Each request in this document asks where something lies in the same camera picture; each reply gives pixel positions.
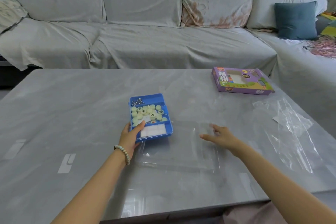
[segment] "blue plastic box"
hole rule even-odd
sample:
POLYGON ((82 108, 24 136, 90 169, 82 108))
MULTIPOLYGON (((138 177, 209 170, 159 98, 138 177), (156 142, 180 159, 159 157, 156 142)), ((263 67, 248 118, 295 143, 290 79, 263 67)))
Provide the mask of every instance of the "blue plastic box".
POLYGON ((164 111, 164 114, 162 115, 162 117, 166 117, 167 121, 157 121, 156 123, 146 123, 145 127, 147 126, 153 126, 153 125, 158 125, 158 124, 165 124, 166 127, 166 133, 162 134, 162 135, 157 135, 157 136, 148 136, 148 137, 140 137, 140 132, 136 135, 136 142, 142 142, 142 141, 147 141, 147 140, 153 140, 153 139, 158 139, 158 138, 162 138, 162 137, 167 137, 167 136, 171 136, 171 134, 173 133, 173 126, 171 124, 171 120, 169 117, 169 112, 165 103, 165 100, 163 98, 162 94, 153 94, 153 95, 145 95, 145 96, 136 96, 136 97, 131 97, 129 99, 129 114, 130 114, 130 120, 131 120, 131 130, 134 128, 132 126, 132 111, 131 111, 131 103, 132 101, 137 101, 139 98, 142 99, 143 104, 141 105, 136 105, 135 107, 143 107, 145 105, 161 105, 161 109, 164 111))

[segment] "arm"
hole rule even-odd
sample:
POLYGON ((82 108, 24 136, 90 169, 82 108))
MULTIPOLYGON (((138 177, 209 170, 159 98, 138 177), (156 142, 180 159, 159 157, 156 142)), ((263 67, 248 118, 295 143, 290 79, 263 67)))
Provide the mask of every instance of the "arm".
POLYGON ((200 135, 241 159, 288 224, 336 223, 336 214, 297 185, 226 127, 212 125, 217 136, 200 135))
MULTIPOLYGON (((121 133, 119 145, 132 158, 137 133, 145 123, 140 123, 132 131, 128 131, 130 124, 126 124, 121 133)), ((102 167, 77 193, 69 204, 57 215, 51 224, 97 224, 106 208, 121 171, 126 165, 124 153, 116 149, 105 161, 102 167)))

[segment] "pink clothing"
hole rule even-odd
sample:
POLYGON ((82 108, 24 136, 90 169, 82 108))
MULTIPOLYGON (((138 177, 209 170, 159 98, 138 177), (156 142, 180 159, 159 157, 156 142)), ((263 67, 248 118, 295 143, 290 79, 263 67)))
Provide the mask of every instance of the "pink clothing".
POLYGON ((226 210, 220 224, 287 224, 272 202, 238 205, 226 210))

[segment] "cardboard game box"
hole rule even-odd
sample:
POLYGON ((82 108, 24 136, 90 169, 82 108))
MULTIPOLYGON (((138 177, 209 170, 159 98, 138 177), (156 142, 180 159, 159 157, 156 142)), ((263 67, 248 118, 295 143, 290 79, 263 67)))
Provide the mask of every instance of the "cardboard game box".
POLYGON ((275 92, 268 77, 259 69, 214 67, 212 75, 218 91, 269 95, 275 92))

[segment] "marble tabletop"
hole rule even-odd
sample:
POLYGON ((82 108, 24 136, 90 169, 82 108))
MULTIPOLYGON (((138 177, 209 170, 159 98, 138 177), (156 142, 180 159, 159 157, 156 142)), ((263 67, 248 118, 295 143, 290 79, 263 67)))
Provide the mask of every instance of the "marble tabletop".
POLYGON ((239 159, 198 138, 209 123, 310 192, 336 190, 336 141, 273 86, 269 96, 220 93, 200 69, 35 70, 0 101, 0 222, 49 223, 113 151, 129 98, 155 93, 173 135, 139 147, 103 220, 267 199, 239 159))

